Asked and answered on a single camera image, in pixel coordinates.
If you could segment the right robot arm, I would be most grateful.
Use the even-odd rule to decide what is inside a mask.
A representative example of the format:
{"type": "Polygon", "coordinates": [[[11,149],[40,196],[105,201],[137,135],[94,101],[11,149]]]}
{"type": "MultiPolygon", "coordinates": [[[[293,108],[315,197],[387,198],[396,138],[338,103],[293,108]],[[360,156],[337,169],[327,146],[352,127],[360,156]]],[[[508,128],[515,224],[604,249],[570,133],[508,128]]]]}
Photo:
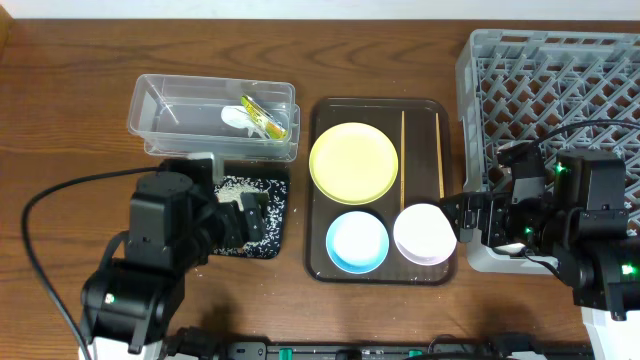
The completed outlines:
{"type": "Polygon", "coordinates": [[[571,288],[596,358],[638,358],[639,239],[627,232],[624,161],[603,150],[562,150],[547,191],[538,148],[519,144],[498,160],[511,170],[511,191],[441,200],[457,240],[521,245],[520,255],[571,288]]]}

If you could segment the pile of rice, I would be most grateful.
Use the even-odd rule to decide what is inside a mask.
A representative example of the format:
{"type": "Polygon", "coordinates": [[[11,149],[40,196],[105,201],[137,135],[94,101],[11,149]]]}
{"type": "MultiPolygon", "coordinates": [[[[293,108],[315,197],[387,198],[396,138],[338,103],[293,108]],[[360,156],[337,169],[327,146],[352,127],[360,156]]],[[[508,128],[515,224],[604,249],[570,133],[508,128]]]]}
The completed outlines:
{"type": "Polygon", "coordinates": [[[261,179],[225,176],[219,185],[214,186],[214,193],[220,202],[241,202],[243,193],[267,193],[269,184],[261,179]]]}

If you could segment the blue bowl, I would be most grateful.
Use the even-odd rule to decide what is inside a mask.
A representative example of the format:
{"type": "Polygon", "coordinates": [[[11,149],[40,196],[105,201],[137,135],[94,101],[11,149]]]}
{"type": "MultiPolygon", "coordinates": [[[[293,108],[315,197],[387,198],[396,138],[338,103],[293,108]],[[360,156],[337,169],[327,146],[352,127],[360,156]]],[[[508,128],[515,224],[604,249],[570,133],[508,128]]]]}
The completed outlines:
{"type": "Polygon", "coordinates": [[[346,212],[329,226],[325,245],[331,262],[354,275],[376,270],[386,259],[390,240],[384,224],[364,211],[346,212]]]}

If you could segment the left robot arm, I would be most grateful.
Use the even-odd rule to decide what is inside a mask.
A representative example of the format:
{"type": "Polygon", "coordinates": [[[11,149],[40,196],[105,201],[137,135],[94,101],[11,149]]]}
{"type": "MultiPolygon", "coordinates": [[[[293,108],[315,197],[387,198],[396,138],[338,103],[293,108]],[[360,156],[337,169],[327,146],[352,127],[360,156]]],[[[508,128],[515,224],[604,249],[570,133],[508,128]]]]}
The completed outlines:
{"type": "Polygon", "coordinates": [[[225,358],[226,345],[201,329],[167,333],[187,273],[215,250],[258,241],[266,232],[268,195],[221,202],[212,172],[208,159],[165,160],[137,181],[129,228],[109,242],[81,293],[87,358],[225,358]]]}

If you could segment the green yellow snack wrapper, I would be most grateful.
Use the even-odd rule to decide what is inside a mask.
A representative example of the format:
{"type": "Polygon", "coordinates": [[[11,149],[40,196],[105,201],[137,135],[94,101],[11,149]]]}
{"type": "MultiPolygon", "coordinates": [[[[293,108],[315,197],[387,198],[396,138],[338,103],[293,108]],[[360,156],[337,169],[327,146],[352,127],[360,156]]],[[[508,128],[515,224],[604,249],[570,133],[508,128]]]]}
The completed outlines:
{"type": "Polygon", "coordinates": [[[242,95],[240,102],[251,122],[267,139],[283,140],[289,135],[289,131],[250,96],[242,95]]]}

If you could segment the white cup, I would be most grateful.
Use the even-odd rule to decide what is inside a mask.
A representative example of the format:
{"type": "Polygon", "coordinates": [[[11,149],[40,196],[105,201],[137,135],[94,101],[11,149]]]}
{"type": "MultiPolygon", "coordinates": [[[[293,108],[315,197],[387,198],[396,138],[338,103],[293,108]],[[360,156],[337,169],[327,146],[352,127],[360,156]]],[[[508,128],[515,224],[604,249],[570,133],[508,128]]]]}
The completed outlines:
{"type": "Polygon", "coordinates": [[[511,243],[493,248],[493,251],[500,255],[518,256],[526,246],[522,243],[511,243]]]}

